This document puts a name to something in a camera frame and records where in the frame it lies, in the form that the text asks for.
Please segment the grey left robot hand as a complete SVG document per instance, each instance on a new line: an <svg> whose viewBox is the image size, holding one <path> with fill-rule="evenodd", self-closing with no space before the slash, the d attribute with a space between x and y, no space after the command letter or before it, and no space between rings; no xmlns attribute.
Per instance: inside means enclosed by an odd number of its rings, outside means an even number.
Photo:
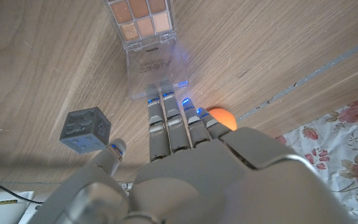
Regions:
<svg viewBox="0 0 358 224"><path fill-rule="evenodd" d="M129 192L113 179L115 139L40 206L32 223L351 223L292 148L235 131L173 92L148 98L150 162Z"/></svg>

